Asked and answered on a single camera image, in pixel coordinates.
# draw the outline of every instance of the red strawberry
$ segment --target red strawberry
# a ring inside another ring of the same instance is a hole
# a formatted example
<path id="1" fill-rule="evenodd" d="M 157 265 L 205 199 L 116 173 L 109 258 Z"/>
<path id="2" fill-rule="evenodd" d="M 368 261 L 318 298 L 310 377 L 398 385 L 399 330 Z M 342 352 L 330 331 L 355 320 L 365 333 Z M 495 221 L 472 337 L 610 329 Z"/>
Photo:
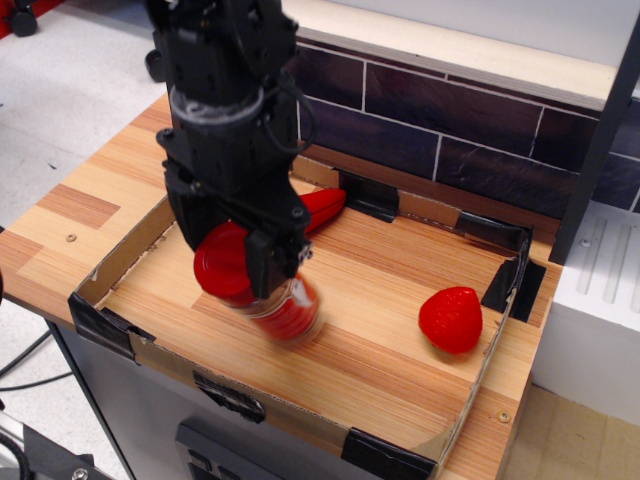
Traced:
<path id="1" fill-rule="evenodd" d="M 445 352 L 468 352 L 482 333 L 478 295 L 468 287 L 440 290 L 422 305 L 418 325 L 431 343 Z"/>

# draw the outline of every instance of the screw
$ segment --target screw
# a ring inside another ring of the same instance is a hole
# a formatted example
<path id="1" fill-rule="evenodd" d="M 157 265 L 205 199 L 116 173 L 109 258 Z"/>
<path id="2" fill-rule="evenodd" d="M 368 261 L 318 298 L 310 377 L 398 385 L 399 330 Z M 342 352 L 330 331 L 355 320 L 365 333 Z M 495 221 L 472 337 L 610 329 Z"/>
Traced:
<path id="1" fill-rule="evenodd" d="M 300 218 L 302 215 L 304 215 L 304 210 L 302 210 L 301 207 L 293 207 L 293 210 L 291 210 L 291 216 L 293 218 Z"/>
<path id="2" fill-rule="evenodd" d="M 87 472 L 84 468 L 79 468 L 73 475 L 71 475 L 71 480 L 88 480 L 89 472 Z"/>
<path id="3" fill-rule="evenodd" d="M 498 415 L 498 420 L 500 420 L 500 422 L 502 423 L 509 423 L 511 421 L 511 415 L 509 415 L 507 412 L 501 412 Z"/>

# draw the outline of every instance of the white shelf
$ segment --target white shelf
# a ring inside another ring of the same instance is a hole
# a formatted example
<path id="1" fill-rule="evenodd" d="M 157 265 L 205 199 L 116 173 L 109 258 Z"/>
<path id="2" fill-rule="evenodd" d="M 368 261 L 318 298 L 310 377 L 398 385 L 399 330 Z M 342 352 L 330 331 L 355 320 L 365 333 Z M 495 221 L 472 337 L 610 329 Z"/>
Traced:
<path id="1" fill-rule="evenodd" d="M 362 53 L 601 111 L 615 67 L 325 0 L 283 0 L 300 35 Z"/>

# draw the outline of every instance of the white vent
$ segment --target white vent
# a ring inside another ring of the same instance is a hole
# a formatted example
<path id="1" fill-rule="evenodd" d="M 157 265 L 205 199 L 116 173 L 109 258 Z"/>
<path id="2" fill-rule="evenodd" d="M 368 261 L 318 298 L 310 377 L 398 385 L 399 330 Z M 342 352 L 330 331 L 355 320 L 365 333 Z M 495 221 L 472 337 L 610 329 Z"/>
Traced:
<path id="1" fill-rule="evenodd" d="M 555 302 L 640 331 L 640 215 L 592 202 Z"/>

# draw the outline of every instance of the black cable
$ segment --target black cable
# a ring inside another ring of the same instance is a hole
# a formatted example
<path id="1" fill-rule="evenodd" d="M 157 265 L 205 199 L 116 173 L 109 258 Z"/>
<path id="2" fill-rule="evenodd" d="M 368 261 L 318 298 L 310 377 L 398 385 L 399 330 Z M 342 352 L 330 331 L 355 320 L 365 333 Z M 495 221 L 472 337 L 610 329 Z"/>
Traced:
<path id="1" fill-rule="evenodd" d="M 31 468 L 29 468 L 29 459 L 24 454 L 20 446 L 9 436 L 0 432 L 0 444 L 4 445 L 16 457 L 20 466 L 20 480 L 29 480 L 31 478 Z"/>
<path id="2" fill-rule="evenodd" d="M 267 138 L 269 139 L 271 144 L 275 146 L 278 150 L 280 150 L 282 153 L 286 155 L 299 155 L 300 153 L 304 152 L 307 148 L 309 148 L 311 145 L 313 145 L 313 142 L 315 142 L 316 140 L 316 136 L 318 134 L 318 122 L 316 120 L 316 115 L 309 99 L 305 97 L 304 94 L 294 85 L 294 83 L 291 81 L 290 78 L 284 77 L 283 75 L 281 75 L 276 79 L 276 81 L 278 83 L 278 86 L 282 89 L 283 92 L 291 96 L 293 99 L 297 100 L 300 103 L 300 106 L 307 111 L 311 119 L 311 132 L 309 133 L 309 138 L 307 138 L 304 144 L 298 147 L 289 148 L 282 145 L 274 135 L 273 131 L 269 127 L 268 116 L 262 117 L 261 119 L 262 128 L 264 129 L 264 132 L 267 135 Z"/>
<path id="3" fill-rule="evenodd" d="M 4 377 L 12 368 L 18 365 L 22 360 L 24 360 L 31 352 L 33 352 L 38 346 L 44 342 L 47 338 L 51 336 L 50 331 L 46 331 L 40 338 L 38 338 L 35 342 L 33 342 L 24 352 L 18 355 L 15 359 L 9 362 L 5 367 L 0 370 L 0 378 Z"/>
<path id="4" fill-rule="evenodd" d="M 68 377 L 70 375 L 72 375 L 72 372 L 63 373 L 62 375 L 58 375 L 58 376 L 51 377 L 51 378 L 46 378 L 44 380 L 39 380 L 39 381 L 33 382 L 33 383 L 27 383 L 27 384 L 24 384 L 24 385 L 16 385 L 15 387 L 3 387 L 3 388 L 0 388 L 0 392 L 14 392 L 16 390 L 25 390 L 27 388 L 38 387 L 40 385 L 45 385 L 47 383 L 55 382 L 56 380 L 61 380 L 61 379 L 66 378 L 66 377 Z"/>

